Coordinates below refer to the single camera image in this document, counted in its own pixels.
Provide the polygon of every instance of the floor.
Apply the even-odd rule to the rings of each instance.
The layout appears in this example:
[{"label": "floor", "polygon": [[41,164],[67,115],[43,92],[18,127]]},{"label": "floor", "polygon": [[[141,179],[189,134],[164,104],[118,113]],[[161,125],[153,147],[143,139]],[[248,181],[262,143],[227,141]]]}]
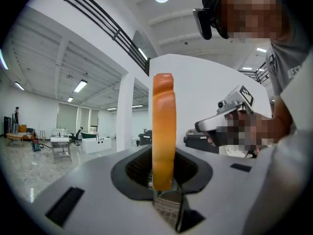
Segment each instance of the floor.
[{"label": "floor", "polygon": [[[49,141],[40,143],[51,147]],[[1,166],[11,188],[19,197],[32,203],[42,190],[80,164],[116,152],[116,140],[112,140],[111,149],[91,154],[86,154],[81,145],[71,145],[72,162],[69,157],[58,157],[54,163],[50,148],[44,147],[41,151],[33,152],[29,141],[24,141],[22,147],[18,141],[6,146],[4,137],[0,138],[0,151]]]}]

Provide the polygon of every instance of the ceiling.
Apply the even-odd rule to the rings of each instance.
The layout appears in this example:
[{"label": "ceiling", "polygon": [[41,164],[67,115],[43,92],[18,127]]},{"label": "ceiling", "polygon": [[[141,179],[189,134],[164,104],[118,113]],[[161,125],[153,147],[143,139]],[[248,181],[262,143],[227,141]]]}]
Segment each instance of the ceiling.
[{"label": "ceiling", "polygon": [[256,71],[265,61],[265,53],[256,48],[268,49],[267,39],[223,39],[213,29],[207,41],[198,32],[192,15],[194,8],[202,8],[201,0],[131,0],[151,27],[163,54],[182,54],[211,60],[236,70],[243,67]]},{"label": "ceiling", "polygon": [[[19,81],[27,91],[59,101],[72,96],[72,103],[77,105],[102,109],[117,106],[122,74],[85,40],[72,39],[60,30],[62,25],[54,26],[35,10],[17,18],[2,48],[9,67],[4,72],[12,84]],[[76,93],[81,79],[88,83]],[[147,106],[148,89],[135,84],[133,103]]]}]

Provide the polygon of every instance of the white table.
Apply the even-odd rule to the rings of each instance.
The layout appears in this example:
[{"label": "white table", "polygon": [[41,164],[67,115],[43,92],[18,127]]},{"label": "white table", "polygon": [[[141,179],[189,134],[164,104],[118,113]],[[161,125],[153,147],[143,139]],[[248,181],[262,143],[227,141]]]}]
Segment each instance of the white table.
[{"label": "white table", "polygon": [[54,129],[52,129],[52,136],[55,136],[55,135],[59,135],[59,133],[61,133],[61,135],[62,135],[62,132],[63,132],[63,135],[64,136],[67,136],[67,130],[65,130],[65,129],[59,129],[59,128],[54,128]]},{"label": "white table", "polygon": [[83,151],[93,153],[112,148],[112,140],[105,137],[82,139]]},{"label": "white table", "polygon": [[50,142],[52,146],[54,163],[56,157],[69,157],[70,160],[72,161],[72,157],[70,156],[69,152],[69,138],[51,137]]}]

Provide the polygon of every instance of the orange slice of bread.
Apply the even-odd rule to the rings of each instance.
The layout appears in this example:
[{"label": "orange slice of bread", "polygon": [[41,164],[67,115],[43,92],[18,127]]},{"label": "orange slice of bread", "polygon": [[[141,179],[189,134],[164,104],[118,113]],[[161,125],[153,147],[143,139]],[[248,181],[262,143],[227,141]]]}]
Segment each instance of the orange slice of bread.
[{"label": "orange slice of bread", "polygon": [[176,148],[176,103],[170,73],[153,78],[152,175],[154,190],[170,190]]}]

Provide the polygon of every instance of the person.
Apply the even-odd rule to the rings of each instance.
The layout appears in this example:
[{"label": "person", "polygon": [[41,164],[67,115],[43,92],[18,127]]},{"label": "person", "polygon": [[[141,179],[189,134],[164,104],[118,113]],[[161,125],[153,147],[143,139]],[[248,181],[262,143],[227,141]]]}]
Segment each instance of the person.
[{"label": "person", "polygon": [[15,107],[15,112],[13,114],[13,122],[14,122],[14,133],[18,134],[18,128],[19,128],[19,107]]},{"label": "person", "polygon": [[[266,65],[274,91],[274,116],[266,118],[239,111],[238,124],[250,127],[251,138],[257,145],[262,139],[278,142],[295,130],[280,93],[297,75],[310,50],[311,43],[301,24],[283,0],[202,0],[202,4],[213,11],[211,26],[219,33],[270,40]],[[233,115],[229,114],[227,119],[233,120]]]}]

